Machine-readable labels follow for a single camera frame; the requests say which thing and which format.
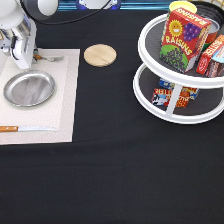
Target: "silver plate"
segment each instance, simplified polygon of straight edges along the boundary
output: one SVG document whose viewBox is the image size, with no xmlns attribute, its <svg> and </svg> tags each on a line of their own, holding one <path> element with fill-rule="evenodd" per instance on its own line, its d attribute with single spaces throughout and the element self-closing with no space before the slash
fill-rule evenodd
<svg viewBox="0 0 224 224">
<path fill-rule="evenodd" d="M 53 94 L 54 89 L 55 82 L 49 74 L 28 71 L 8 81 L 4 96 L 15 106 L 30 107 L 43 103 Z"/>
</svg>

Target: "snack box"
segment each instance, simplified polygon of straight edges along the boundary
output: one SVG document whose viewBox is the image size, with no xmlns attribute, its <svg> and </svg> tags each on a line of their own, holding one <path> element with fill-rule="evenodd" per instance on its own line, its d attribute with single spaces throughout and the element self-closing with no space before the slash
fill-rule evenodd
<svg viewBox="0 0 224 224">
<path fill-rule="evenodd" d="M 211 21 L 186 9 L 170 13 L 160 58 L 181 73 L 190 70 L 200 56 Z"/>
<path fill-rule="evenodd" d="M 175 86 L 174 83 L 168 82 L 167 80 L 165 80 L 163 78 L 160 78 L 159 85 L 166 89 L 170 89 L 170 90 L 173 90 L 174 86 Z M 195 100 L 199 93 L 198 88 L 191 88 L 191 87 L 185 87 L 185 86 L 182 88 L 182 91 L 189 92 L 190 99 L 192 99 L 192 100 Z"/>
<path fill-rule="evenodd" d="M 213 66 L 209 66 L 212 56 L 224 46 L 224 35 L 219 35 L 218 38 L 203 52 L 198 63 L 197 72 L 208 77 L 211 75 Z"/>
<path fill-rule="evenodd" d="M 154 89 L 152 104 L 157 106 L 168 106 L 172 95 L 172 90 Z M 186 107 L 190 99 L 189 92 L 182 91 L 177 101 L 176 107 Z"/>
<path fill-rule="evenodd" d="M 220 76 L 224 70 L 224 46 L 221 47 L 216 53 L 212 56 L 212 59 L 208 65 L 206 76 L 209 78 L 214 78 Z"/>
</svg>

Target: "black table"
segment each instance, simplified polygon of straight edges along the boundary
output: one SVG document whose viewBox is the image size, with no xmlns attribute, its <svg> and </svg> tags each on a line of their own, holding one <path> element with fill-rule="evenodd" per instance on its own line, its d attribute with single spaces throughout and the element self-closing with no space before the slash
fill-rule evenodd
<svg viewBox="0 0 224 224">
<path fill-rule="evenodd" d="M 73 142 L 0 146 L 1 224 L 223 223 L 224 113 L 173 124 L 133 92 L 140 32 L 163 13 L 105 10 L 38 25 L 38 47 L 81 49 Z M 113 47 L 116 61 L 88 65 L 83 54 L 94 44 Z"/>
</svg>

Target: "knife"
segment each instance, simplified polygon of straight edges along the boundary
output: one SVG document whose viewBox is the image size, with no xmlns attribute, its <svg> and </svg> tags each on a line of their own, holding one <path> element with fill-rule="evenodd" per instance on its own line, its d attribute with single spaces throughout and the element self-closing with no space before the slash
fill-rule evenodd
<svg viewBox="0 0 224 224">
<path fill-rule="evenodd" d="M 17 131 L 57 131 L 57 129 L 40 127 L 40 126 L 33 126 L 33 127 L 0 126 L 0 132 L 17 132 Z"/>
</svg>

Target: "white placemat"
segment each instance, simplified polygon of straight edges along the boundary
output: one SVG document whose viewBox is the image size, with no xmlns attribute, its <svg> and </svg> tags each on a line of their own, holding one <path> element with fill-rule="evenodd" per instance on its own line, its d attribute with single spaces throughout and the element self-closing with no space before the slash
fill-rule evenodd
<svg viewBox="0 0 224 224">
<path fill-rule="evenodd" d="M 65 59 L 59 62 L 41 60 L 38 61 L 37 65 L 32 66 L 31 70 L 41 70 L 52 75 L 56 82 L 56 92 L 43 104 L 31 108 L 14 107 L 3 96 L 5 83 L 14 75 L 21 73 L 20 69 L 17 72 L 18 68 L 12 58 L 7 59 L 0 76 L 0 103 L 4 105 L 1 107 L 0 125 L 48 126 L 57 128 L 58 131 L 0 133 L 0 144 L 72 141 L 79 52 L 79 50 L 68 49 L 40 49 L 40 53 L 43 56 L 64 55 Z M 6 59 L 1 54 L 0 66 L 3 60 Z"/>
</svg>

